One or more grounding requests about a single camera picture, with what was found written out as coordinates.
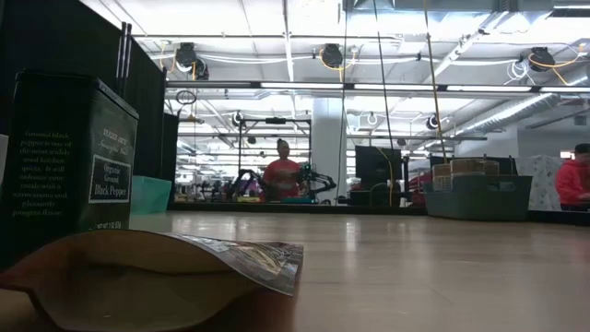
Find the teal bin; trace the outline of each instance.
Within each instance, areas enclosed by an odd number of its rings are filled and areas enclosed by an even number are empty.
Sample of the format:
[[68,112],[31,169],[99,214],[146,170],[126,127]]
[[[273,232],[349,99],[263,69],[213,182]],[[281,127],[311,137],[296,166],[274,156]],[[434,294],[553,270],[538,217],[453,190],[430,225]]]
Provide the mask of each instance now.
[[131,214],[166,212],[171,186],[170,181],[134,176],[131,184]]
[[525,220],[532,176],[463,175],[451,191],[424,187],[429,216],[468,220]]

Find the white sheet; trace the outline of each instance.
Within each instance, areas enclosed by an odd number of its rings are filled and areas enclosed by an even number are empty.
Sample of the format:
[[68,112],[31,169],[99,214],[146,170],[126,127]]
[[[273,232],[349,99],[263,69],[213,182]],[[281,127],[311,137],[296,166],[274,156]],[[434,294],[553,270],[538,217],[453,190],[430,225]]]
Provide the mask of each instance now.
[[561,211],[560,196],[555,189],[555,175],[563,160],[551,156],[516,158],[518,175],[533,176],[529,210]]

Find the white column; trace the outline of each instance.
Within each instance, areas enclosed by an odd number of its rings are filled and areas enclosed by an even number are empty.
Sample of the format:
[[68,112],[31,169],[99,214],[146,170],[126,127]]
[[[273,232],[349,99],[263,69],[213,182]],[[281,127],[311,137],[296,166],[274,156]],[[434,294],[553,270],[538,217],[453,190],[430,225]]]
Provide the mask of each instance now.
[[342,100],[321,98],[313,100],[312,111],[312,160],[315,171],[328,175],[340,186],[318,194],[318,199],[332,200],[347,194],[347,128],[343,124]]

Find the red jacket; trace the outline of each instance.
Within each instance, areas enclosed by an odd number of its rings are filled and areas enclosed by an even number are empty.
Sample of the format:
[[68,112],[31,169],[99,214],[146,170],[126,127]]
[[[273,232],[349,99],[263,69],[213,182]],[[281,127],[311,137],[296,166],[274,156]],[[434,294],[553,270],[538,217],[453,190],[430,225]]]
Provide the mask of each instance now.
[[590,168],[576,160],[567,160],[557,172],[556,189],[563,205],[582,205],[580,195],[590,192]]

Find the fluorescent light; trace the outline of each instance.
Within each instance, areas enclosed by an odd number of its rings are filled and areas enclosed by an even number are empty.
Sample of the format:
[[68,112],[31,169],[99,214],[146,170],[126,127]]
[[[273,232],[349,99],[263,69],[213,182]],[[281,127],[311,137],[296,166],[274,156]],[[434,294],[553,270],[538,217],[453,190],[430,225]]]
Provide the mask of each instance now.
[[337,83],[261,83],[265,89],[343,89],[344,84]]
[[578,93],[578,92],[590,92],[590,88],[584,88],[584,87],[545,87],[545,88],[541,88],[541,92]]
[[554,6],[553,9],[590,9],[590,5]]
[[[383,84],[355,84],[354,89],[384,89]],[[417,85],[417,84],[385,84],[385,89],[388,90],[403,90],[403,91],[431,91],[432,86]]]
[[528,92],[531,88],[505,86],[448,86],[446,90],[467,92]]
[[581,84],[581,83],[583,83],[583,82],[585,82],[587,80],[588,80],[588,77],[578,78],[578,79],[574,80],[573,82],[570,82],[570,87],[571,86],[576,86],[578,84]]

